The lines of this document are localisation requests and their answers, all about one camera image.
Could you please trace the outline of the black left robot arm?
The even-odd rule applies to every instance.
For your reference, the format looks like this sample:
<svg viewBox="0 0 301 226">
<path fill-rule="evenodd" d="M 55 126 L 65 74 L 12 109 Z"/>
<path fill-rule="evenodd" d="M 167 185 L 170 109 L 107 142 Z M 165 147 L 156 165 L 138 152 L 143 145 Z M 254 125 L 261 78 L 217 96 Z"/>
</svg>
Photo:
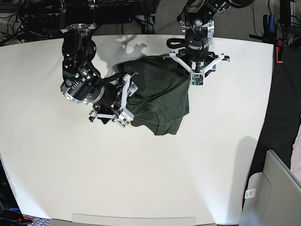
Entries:
<svg viewBox="0 0 301 226">
<path fill-rule="evenodd" d="M 224 13 L 229 7 L 243 9 L 254 3 L 253 0 L 201 0 L 198 4 L 189 0 L 177 17 L 177 22 L 185 38 L 170 38 L 166 45 L 178 49 L 178 53 L 167 56 L 179 63 L 191 74 L 203 74 L 211 71 L 215 65 L 229 57 L 209 52 L 213 43 L 214 20 L 217 14 Z"/>
</svg>

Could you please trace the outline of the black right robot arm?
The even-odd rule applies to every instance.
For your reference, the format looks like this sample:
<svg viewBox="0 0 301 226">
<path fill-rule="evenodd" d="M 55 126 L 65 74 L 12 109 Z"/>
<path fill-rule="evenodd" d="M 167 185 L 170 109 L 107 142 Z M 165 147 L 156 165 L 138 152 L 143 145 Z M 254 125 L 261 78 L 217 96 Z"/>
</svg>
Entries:
<svg viewBox="0 0 301 226">
<path fill-rule="evenodd" d="M 61 93 L 77 104 L 92 104 L 93 115 L 110 110 L 114 115 L 130 114 L 128 98 L 136 72 L 123 72 L 103 78 L 92 61 L 96 44 L 92 37 L 97 29 L 96 0 L 63 0 L 62 4 L 62 74 Z"/>
</svg>

